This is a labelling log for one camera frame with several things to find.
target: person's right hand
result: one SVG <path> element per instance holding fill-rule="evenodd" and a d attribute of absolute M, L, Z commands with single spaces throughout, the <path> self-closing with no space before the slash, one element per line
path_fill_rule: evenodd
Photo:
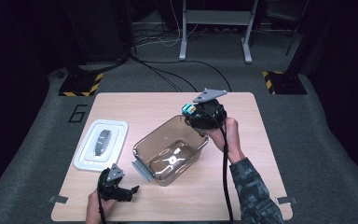
<path fill-rule="evenodd" d="M 241 150 L 238 122 L 234 118 L 227 118 L 222 128 L 227 133 L 228 160 L 231 163 L 235 163 L 245 158 Z M 205 130 L 205 132 L 212 138 L 214 144 L 223 151 L 225 139 L 220 129 Z"/>

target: wooden table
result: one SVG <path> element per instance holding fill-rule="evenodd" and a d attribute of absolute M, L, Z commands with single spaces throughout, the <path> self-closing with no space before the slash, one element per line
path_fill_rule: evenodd
<path fill-rule="evenodd" d="M 223 153 L 213 144 L 205 146 L 200 158 L 168 187 L 145 181 L 133 168 L 133 146 L 162 123 L 181 114 L 182 106 L 191 103 L 196 92 L 100 93 L 89 113 L 76 151 L 91 123 L 96 119 L 123 120 L 129 131 L 117 165 L 125 172 L 119 186 L 139 191 L 131 202 L 117 203 L 111 221 L 219 221 L 229 220 L 223 191 Z M 254 96 L 247 92 L 229 92 L 218 98 L 229 117 L 240 124 L 241 148 L 263 177 L 270 198 L 285 197 L 286 192 L 269 144 Z M 56 203 L 51 214 L 54 221 L 84 221 L 88 195 L 96 189 L 100 173 L 75 168 L 73 161 L 62 184 L 66 203 Z M 227 175 L 234 219 L 241 219 L 237 191 L 231 174 Z M 279 204 L 283 219 L 293 215 L 289 203 Z"/>

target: white tray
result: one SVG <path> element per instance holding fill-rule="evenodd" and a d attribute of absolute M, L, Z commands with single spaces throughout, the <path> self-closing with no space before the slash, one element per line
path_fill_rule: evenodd
<path fill-rule="evenodd" d="M 102 171 L 117 163 L 121 149 L 127 137 L 128 124 L 125 121 L 97 119 L 92 122 L 74 159 L 74 165 L 80 170 Z M 94 155 L 94 149 L 100 133 L 111 132 L 106 150 L 101 156 Z"/>

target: clear plastic container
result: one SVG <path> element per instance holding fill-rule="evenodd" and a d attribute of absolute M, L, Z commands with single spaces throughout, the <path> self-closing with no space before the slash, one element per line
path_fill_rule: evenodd
<path fill-rule="evenodd" d="M 175 116 L 134 146 L 134 167 L 148 181 L 168 186 L 200 157 L 208 139 L 188 126 L 184 116 Z"/>

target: person's left hand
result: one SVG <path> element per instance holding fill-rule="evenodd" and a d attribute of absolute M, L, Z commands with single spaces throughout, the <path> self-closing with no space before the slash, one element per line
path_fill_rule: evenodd
<path fill-rule="evenodd" d="M 101 199 L 101 205 L 103 206 L 103 212 L 106 217 L 108 216 L 108 214 L 113 208 L 113 205 L 116 202 L 117 201 L 113 199 L 108 201 Z M 86 224 L 99 224 L 100 222 L 100 205 L 98 203 L 98 191 L 96 189 L 89 195 L 89 203 L 87 204 Z"/>

